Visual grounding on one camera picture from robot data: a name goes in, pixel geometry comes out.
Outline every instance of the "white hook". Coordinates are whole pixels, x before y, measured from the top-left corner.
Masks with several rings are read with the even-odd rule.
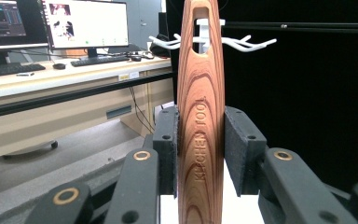
[[[220,24],[224,25],[225,21],[224,20],[220,20]],[[209,32],[207,30],[208,28],[208,20],[206,19],[201,19],[201,20],[197,20],[197,25],[200,25],[200,34],[201,36],[194,36],[193,37],[193,43],[200,43],[200,52],[206,52],[206,50],[209,48],[210,46],[210,40],[209,40]],[[181,36],[179,36],[178,34],[174,34],[173,37],[176,38],[176,40],[173,41],[162,41],[159,40],[153,36],[149,36],[149,38],[151,40],[153,40],[153,43],[165,48],[165,49],[179,49],[180,48],[180,41],[181,41]],[[273,44],[275,42],[277,42],[276,39],[271,39],[269,41],[260,43],[260,44],[251,44],[248,43],[247,41],[251,38],[250,35],[247,35],[246,37],[242,38],[241,40],[238,39],[234,39],[234,38],[229,38],[229,37],[222,37],[222,43],[223,44],[227,44],[229,46],[231,46],[234,49],[237,49],[241,52],[250,52],[250,51],[255,51],[258,49],[263,49],[265,48],[267,45]]]
[[[165,48],[165,49],[179,49],[180,48],[180,41],[181,41],[181,36],[179,36],[178,34],[175,34],[174,37],[176,38],[176,40],[173,41],[162,41],[159,40],[153,36],[149,36],[149,38],[151,40],[153,40],[153,43]],[[258,49],[263,49],[265,48],[267,45],[273,44],[275,42],[277,42],[276,39],[271,39],[269,41],[263,42],[261,44],[251,44],[248,43],[247,40],[249,40],[251,37],[249,35],[247,35],[246,37],[244,37],[241,40],[238,39],[234,39],[234,38],[229,38],[229,37],[222,37],[222,43],[223,44],[227,44],[229,46],[231,46],[234,49],[237,49],[241,52],[251,52],[251,51],[255,51]],[[194,36],[193,37],[193,43],[201,43],[204,44],[204,47],[208,47],[205,46],[207,44],[207,42],[205,41],[205,39],[199,37],[199,36]]]

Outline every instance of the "hanging hole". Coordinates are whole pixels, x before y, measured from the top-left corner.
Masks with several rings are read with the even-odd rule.
[[[327,223],[338,223],[338,217],[327,211],[320,212],[319,217],[321,217]]]
[[[193,9],[193,15],[194,15],[194,20],[193,20],[193,37],[195,36],[200,36],[202,30],[200,29],[200,26],[197,25],[197,20],[198,19],[207,19],[208,24],[209,24],[209,9],[207,7],[195,7]],[[206,52],[207,49],[203,49],[203,43],[192,43],[192,47],[194,52],[202,54],[204,52]]]
[[[139,219],[139,214],[136,211],[129,211],[126,212],[123,217],[121,218],[121,221],[126,224],[135,223]]]

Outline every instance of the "electronic device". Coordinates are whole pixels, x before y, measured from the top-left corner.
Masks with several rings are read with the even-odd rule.
[[[45,70],[46,67],[39,63],[31,63],[26,65],[21,65],[19,63],[13,64],[1,64],[0,65],[0,76],[11,75],[11,74],[20,74],[24,73],[33,73],[34,71]]]
[[[31,77],[34,75],[34,72],[24,72],[24,73],[18,73],[17,77]]]
[[[65,69],[65,67],[66,67],[66,64],[64,64],[64,63],[55,63],[55,64],[53,64],[54,69],[63,70],[63,69]]]
[[[40,11],[37,0],[0,1],[0,64],[10,50],[48,46]]]
[[[142,60],[141,56],[131,56],[131,60],[133,62],[140,62]]]
[[[101,63],[118,63],[118,62],[125,62],[128,60],[129,58],[127,58],[126,56],[94,57],[94,58],[88,58],[86,60],[71,62],[71,65],[73,67],[79,67],[79,66],[87,66],[87,65],[94,65],[94,64],[101,64]]]
[[[126,3],[42,0],[51,49],[96,49],[129,45]]]

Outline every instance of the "black background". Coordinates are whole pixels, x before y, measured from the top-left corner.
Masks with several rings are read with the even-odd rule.
[[[227,22],[358,24],[358,1],[218,3]],[[181,33],[183,5],[167,0],[171,39]],[[358,182],[358,32],[222,30],[222,36],[246,35],[252,43],[278,42],[251,53],[224,46],[226,105],[243,110],[269,147],[295,151],[323,182],[350,191]],[[172,51],[174,70],[178,52]]]

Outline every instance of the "brass insert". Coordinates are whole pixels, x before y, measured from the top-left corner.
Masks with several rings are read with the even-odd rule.
[[[72,196],[69,197],[68,199],[62,200],[60,197],[66,192],[72,193]],[[56,195],[53,198],[53,202],[57,205],[68,204],[68,203],[71,203],[72,201],[74,201],[78,195],[79,195],[78,189],[75,189],[75,188],[63,189],[60,192],[56,193]]]
[[[137,161],[147,161],[150,158],[150,152],[148,151],[139,151],[133,154],[133,158]]]
[[[274,152],[274,156],[280,159],[281,161],[290,161],[293,159],[293,156],[285,151],[276,151]]]

